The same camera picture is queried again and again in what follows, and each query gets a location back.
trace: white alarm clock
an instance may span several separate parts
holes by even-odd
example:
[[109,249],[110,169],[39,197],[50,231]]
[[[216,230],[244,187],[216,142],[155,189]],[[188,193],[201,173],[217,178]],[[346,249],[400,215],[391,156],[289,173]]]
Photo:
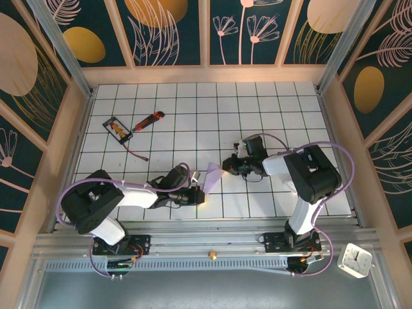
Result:
[[348,243],[342,248],[337,260],[337,265],[341,270],[356,278],[366,277],[371,264],[372,255],[353,243]]

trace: flower illustration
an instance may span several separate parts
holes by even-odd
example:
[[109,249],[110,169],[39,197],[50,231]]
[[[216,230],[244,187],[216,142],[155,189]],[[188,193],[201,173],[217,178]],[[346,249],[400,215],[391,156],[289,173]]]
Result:
[[223,53],[223,45],[221,42],[221,37],[225,35],[238,33],[239,28],[235,27],[236,22],[233,20],[233,16],[230,16],[230,17],[225,16],[225,17],[222,17],[221,19],[219,16],[216,16],[213,18],[213,25],[219,35],[221,58],[223,60],[223,64],[226,64],[225,55]]
[[242,5],[242,16],[240,19],[240,31],[239,31],[239,64],[242,64],[242,33],[243,33],[243,21],[245,20],[245,10],[246,8],[251,8],[253,6],[264,6],[264,5],[278,5],[282,3],[283,0],[240,0]]
[[256,43],[273,41],[279,38],[279,31],[275,31],[276,28],[276,16],[260,17],[257,23],[255,15],[247,18],[247,30],[249,32],[250,41],[252,42],[250,64],[253,64],[253,51]]
[[[15,169],[16,171],[30,177],[34,178],[34,176],[18,169],[16,166],[13,165],[13,155],[15,153],[15,149],[17,147],[17,133],[13,130],[6,134],[6,131],[3,128],[0,128],[0,168],[9,168]],[[20,190],[22,192],[28,193],[29,190],[14,183],[8,182],[2,178],[0,178],[0,183],[8,185],[16,190]],[[7,211],[7,212],[19,212],[19,211],[8,211],[5,209],[0,209],[0,211]]]

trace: red wire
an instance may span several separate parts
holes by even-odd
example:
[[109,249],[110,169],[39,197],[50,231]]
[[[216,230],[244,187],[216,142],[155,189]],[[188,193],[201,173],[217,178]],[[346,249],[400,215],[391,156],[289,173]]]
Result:
[[145,160],[146,162],[149,161],[149,159],[146,158],[145,156],[140,156],[139,154],[136,154],[136,153],[130,151],[129,148],[127,148],[125,145],[123,145],[123,147],[124,147],[124,149],[126,149],[126,151],[127,151],[128,153],[130,153],[132,156],[135,156],[135,157],[137,157],[137,158],[140,158],[140,159],[142,159],[142,160]]

